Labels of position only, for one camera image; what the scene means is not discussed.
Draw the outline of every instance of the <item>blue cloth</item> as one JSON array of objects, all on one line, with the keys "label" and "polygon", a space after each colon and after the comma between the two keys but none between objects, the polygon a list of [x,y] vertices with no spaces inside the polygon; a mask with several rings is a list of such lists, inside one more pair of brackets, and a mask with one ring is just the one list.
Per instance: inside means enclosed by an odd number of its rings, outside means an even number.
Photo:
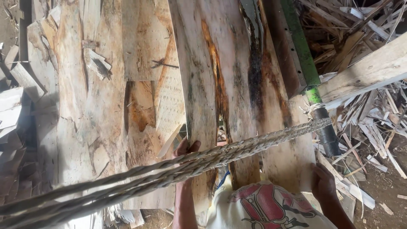
[{"label": "blue cloth", "polygon": [[219,182],[218,188],[217,188],[216,190],[218,190],[219,187],[223,185],[223,183],[225,182],[225,179],[226,179],[226,176],[227,176],[227,175],[230,175],[230,171],[229,171],[229,170],[226,171],[226,173],[225,173],[225,175],[223,176],[222,180]]}]

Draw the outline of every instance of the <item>white t-shirt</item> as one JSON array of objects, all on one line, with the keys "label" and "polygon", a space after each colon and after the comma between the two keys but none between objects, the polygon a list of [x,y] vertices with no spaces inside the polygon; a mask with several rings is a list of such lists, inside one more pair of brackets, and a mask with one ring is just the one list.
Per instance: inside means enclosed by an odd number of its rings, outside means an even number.
[{"label": "white t-shirt", "polygon": [[232,190],[230,175],[215,192],[207,229],[324,228],[335,225],[302,195],[293,195],[269,181]]}]

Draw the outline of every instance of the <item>person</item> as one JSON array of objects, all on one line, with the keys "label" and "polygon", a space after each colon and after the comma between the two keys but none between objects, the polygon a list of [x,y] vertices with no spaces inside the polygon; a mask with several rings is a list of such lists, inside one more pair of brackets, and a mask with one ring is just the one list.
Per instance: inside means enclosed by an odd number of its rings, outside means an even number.
[{"label": "person", "polygon": [[[184,138],[173,158],[198,151],[200,141],[189,149]],[[355,229],[336,194],[334,176],[320,163],[313,171],[312,194],[321,205],[323,215],[302,194],[291,194],[269,181],[261,181],[233,191],[230,175],[223,179],[214,194],[207,214],[207,229]],[[175,185],[173,229],[197,229],[192,180]]]}]

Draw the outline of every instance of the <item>twisted rope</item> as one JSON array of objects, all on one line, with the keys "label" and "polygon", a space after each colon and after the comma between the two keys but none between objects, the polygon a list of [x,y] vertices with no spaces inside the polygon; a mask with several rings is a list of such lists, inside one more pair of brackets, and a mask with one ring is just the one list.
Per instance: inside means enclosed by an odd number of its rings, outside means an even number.
[{"label": "twisted rope", "polygon": [[39,207],[47,201],[65,195],[106,184],[116,183],[132,176],[139,176],[155,169],[168,168],[174,164],[185,162],[179,167],[138,178],[126,184],[117,185],[80,198],[10,217],[0,222],[0,229],[37,229],[54,227],[71,219],[83,217],[105,207],[121,203],[129,198],[142,196],[157,188],[167,187],[171,183],[198,176],[213,168],[254,155],[273,145],[319,130],[330,124],[330,118],[316,120],[285,130],[257,136],[255,138],[249,138],[202,152],[180,156],[173,160],[163,161],[154,165],[136,167],[127,172],[115,174],[100,180],[62,187],[47,194],[7,204],[0,207],[0,215],[10,215],[20,211],[27,211],[34,207]]}]

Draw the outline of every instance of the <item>braided rope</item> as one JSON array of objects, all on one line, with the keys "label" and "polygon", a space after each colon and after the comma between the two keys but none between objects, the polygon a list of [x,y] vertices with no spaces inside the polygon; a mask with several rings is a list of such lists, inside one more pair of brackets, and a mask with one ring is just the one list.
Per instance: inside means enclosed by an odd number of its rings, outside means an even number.
[{"label": "braided rope", "polygon": [[19,211],[26,211],[30,208],[38,207],[46,201],[68,195],[67,193],[71,194],[93,187],[116,183],[130,177],[126,177],[124,174],[138,176],[157,168],[168,168],[174,164],[185,162],[179,167],[142,177],[126,184],[117,185],[80,198],[13,216],[0,222],[0,229],[36,229],[53,227],[71,219],[92,214],[99,209],[121,203],[129,198],[147,194],[157,188],[167,187],[171,183],[200,175],[215,167],[220,167],[232,161],[254,155],[255,153],[263,151],[273,145],[294,139],[330,124],[331,120],[329,118],[316,120],[285,130],[227,144],[222,147],[215,147],[202,152],[180,156],[173,160],[163,161],[151,166],[136,167],[128,172],[116,174],[93,182],[62,187],[48,194],[7,204],[0,207],[0,214],[8,215]]}]

